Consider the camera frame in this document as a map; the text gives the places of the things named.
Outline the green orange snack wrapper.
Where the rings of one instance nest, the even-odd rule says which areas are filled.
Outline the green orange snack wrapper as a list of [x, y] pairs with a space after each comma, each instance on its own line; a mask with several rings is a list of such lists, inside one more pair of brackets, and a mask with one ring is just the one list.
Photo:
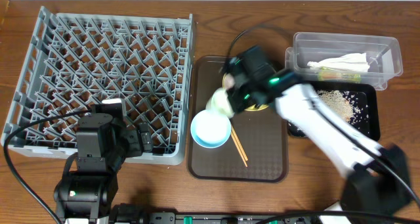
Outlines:
[[360, 83], [362, 81], [360, 74], [343, 73], [339, 71], [322, 70], [318, 73], [319, 81], [345, 81], [352, 83]]

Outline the white bowl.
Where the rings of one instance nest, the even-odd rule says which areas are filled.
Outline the white bowl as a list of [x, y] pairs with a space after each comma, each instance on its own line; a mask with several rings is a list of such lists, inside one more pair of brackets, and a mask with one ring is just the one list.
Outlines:
[[234, 111], [228, 100], [228, 94], [225, 88], [218, 88], [211, 98], [207, 101], [206, 110], [212, 110], [222, 115], [232, 118]]

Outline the yellow plate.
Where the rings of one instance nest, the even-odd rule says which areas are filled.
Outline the yellow plate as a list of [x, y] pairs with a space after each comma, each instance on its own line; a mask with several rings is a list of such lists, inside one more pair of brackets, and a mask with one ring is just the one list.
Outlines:
[[[233, 88], [235, 84], [234, 81], [234, 77], [230, 74], [224, 74], [222, 77], [222, 87], [225, 89], [230, 89]], [[268, 108], [267, 104], [262, 104], [262, 105], [256, 105], [254, 104], [253, 106], [250, 106], [248, 108], [246, 108], [246, 111], [250, 111], [250, 112], [256, 112], [256, 111], [260, 111], [260, 110], [264, 110]]]

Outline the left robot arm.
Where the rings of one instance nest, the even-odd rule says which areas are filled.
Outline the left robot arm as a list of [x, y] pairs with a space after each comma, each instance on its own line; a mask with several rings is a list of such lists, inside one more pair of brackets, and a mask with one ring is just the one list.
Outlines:
[[123, 100], [107, 99], [91, 110], [77, 122], [77, 152], [66, 160], [54, 190], [56, 214], [62, 223], [71, 219], [96, 223], [109, 215], [123, 163], [153, 149], [146, 123], [127, 127]]

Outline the light blue bowl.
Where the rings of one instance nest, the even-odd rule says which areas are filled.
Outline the light blue bowl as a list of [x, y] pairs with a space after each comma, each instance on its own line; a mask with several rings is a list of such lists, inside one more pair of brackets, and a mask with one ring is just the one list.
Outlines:
[[217, 148], [229, 140], [231, 127], [227, 116], [214, 110], [202, 110], [194, 116], [190, 133], [199, 146]]

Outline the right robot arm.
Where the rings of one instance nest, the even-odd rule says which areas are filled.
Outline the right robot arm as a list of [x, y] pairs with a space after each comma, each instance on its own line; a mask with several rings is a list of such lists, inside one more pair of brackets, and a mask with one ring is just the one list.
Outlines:
[[222, 72], [234, 80], [227, 100], [234, 114], [253, 105], [273, 106], [331, 160], [346, 183], [341, 199], [322, 211], [271, 217], [269, 222], [308, 217], [317, 223], [409, 223], [394, 214], [419, 197], [410, 184], [406, 155], [385, 148], [338, 116], [298, 74], [277, 71], [254, 46], [225, 60]]

